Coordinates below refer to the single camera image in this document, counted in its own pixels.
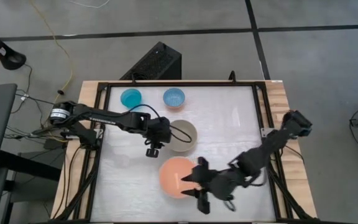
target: wooden table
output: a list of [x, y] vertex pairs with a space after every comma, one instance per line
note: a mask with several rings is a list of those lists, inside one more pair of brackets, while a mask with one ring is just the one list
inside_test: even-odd
[[[120, 82], [131, 82], [131, 81], [85, 81], [83, 82], [78, 102], [93, 107], [95, 103], [96, 92], [99, 82], [120, 83]], [[147, 80], [141, 82], [184, 82], [184, 80], [175, 80], [175, 81]], [[230, 80], [224, 80], [224, 81], [187, 80], [186, 82], [231, 82], [231, 81]], [[270, 110], [272, 112], [274, 126], [276, 128], [279, 128], [282, 122], [283, 115], [290, 109], [288, 105], [287, 96], [285, 94], [284, 84], [282, 81], [275, 81], [275, 80], [265, 81], [265, 84], [267, 88], [268, 100], [270, 103]], [[104, 97], [105, 97], [105, 91], [102, 93], [99, 108], [103, 108]], [[259, 101], [261, 105], [264, 125], [267, 125], [267, 115], [264, 108], [264, 101], [261, 97]], [[83, 121], [82, 124], [87, 128], [90, 126], [89, 121]], [[80, 182], [80, 175], [83, 168], [85, 150], [78, 151], [76, 153], [75, 158], [73, 158], [74, 152], [76, 151], [79, 145], [80, 143], [78, 140], [70, 141], [68, 143], [67, 152], [66, 152], [66, 159], [65, 159], [66, 178], [68, 177], [68, 164], [71, 162], [71, 160], [73, 160], [71, 174], [70, 174], [71, 177], [70, 177], [70, 189], [68, 192], [68, 202], [70, 202], [71, 199], [74, 197], [74, 195], [77, 193], [79, 182]], [[298, 141], [291, 140], [288, 142], [287, 145], [300, 153]], [[305, 210], [306, 213], [308, 213], [312, 217], [316, 217], [316, 210], [314, 209], [314, 203], [309, 188], [308, 178], [302, 160], [295, 153], [289, 151], [288, 149], [284, 149], [283, 156], [282, 156], [282, 163], [283, 163], [283, 170], [285, 173], [285, 179], [287, 182], [288, 190], [291, 192], [291, 194], [294, 196], [296, 201], [301, 205], [301, 207]], [[93, 165], [93, 160], [91, 159], [89, 162], [88, 171], [90, 171], [92, 165]], [[281, 216], [286, 217], [287, 215], [285, 213], [282, 194], [278, 188], [276, 189], [277, 189]], [[88, 194], [89, 194], [89, 188], [85, 192], [82, 198], [79, 218], [85, 217]], [[63, 198], [63, 205], [59, 209], [59, 211], [57, 211], [59, 204], [62, 201], [62, 198]], [[64, 204], [66, 202], [66, 199], [67, 199], [66, 195], [63, 195], [63, 169], [62, 169], [58, 189], [56, 192], [55, 202], [53, 204], [51, 218], [54, 217], [56, 213], [57, 215], [59, 215], [64, 210], [65, 208]]]

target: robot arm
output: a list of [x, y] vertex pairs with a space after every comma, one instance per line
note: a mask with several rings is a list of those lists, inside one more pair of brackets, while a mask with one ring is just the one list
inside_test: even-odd
[[115, 125], [128, 133], [140, 134], [146, 138], [145, 144], [150, 144], [146, 156], [158, 157], [158, 150], [163, 143], [171, 140], [170, 122], [165, 117], [150, 118], [150, 114], [141, 112], [115, 113], [111, 111], [90, 108], [72, 101], [54, 105], [49, 122], [56, 128], [67, 128], [79, 137], [80, 143], [88, 149], [97, 149], [96, 132], [86, 129], [79, 121], [89, 120], [104, 124]]
[[261, 168], [269, 163], [271, 153], [283, 148], [289, 139], [309, 135], [311, 125], [298, 111], [288, 112], [279, 130], [269, 133], [259, 147], [239, 154], [229, 162], [226, 170], [209, 170], [208, 161], [199, 157], [198, 165], [182, 180], [199, 183], [201, 190], [186, 190], [182, 193], [196, 197], [198, 210], [208, 214], [208, 192], [225, 203], [230, 202], [234, 199], [231, 194], [236, 187], [248, 187], [258, 178]]

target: blue bowl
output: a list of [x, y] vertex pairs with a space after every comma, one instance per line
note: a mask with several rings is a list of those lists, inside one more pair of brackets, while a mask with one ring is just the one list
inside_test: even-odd
[[127, 89], [121, 94], [121, 103], [129, 109], [137, 106], [142, 101], [142, 94], [139, 90]]
[[185, 94], [178, 88], [171, 88], [165, 91], [164, 103], [171, 108], [179, 108], [185, 102]]

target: black box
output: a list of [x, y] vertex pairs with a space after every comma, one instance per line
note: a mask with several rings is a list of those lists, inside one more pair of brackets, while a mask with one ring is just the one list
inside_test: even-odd
[[158, 42], [120, 80], [181, 80], [181, 53]]

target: concrete floor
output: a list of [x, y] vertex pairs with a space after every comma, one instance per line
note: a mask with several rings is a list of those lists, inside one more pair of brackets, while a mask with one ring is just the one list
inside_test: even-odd
[[[104, 0], [80, 2], [100, 5]], [[251, 2], [258, 27], [358, 25], [358, 1]], [[35, 3], [58, 35], [250, 28], [242, 0], [111, 0], [101, 9], [68, 1]], [[50, 34], [27, 1], [0, 0], [0, 37], [40, 35]], [[318, 216], [358, 223], [358, 145], [348, 127], [358, 109], [358, 29], [264, 32], [260, 39], [271, 79], [284, 80], [290, 106], [314, 123], [312, 135], [300, 144]], [[238, 79], [264, 78], [250, 32], [63, 40], [60, 43], [75, 67], [65, 99], [78, 98], [83, 80], [119, 79], [158, 41], [183, 54], [183, 79], [226, 79], [231, 70]], [[51, 40], [7, 44], [26, 54], [34, 68], [30, 95], [53, 101], [70, 74], [64, 53]], [[24, 89], [27, 74], [25, 67], [7, 71], [0, 66], [0, 83], [17, 83]], [[49, 109], [42, 105], [44, 116]], [[25, 131], [38, 123], [39, 112], [30, 101], [9, 120], [11, 126]], [[40, 151], [41, 147], [29, 141], [3, 144], [11, 152]], [[45, 213], [40, 202], [22, 203], [15, 206], [11, 223], [46, 220]]]

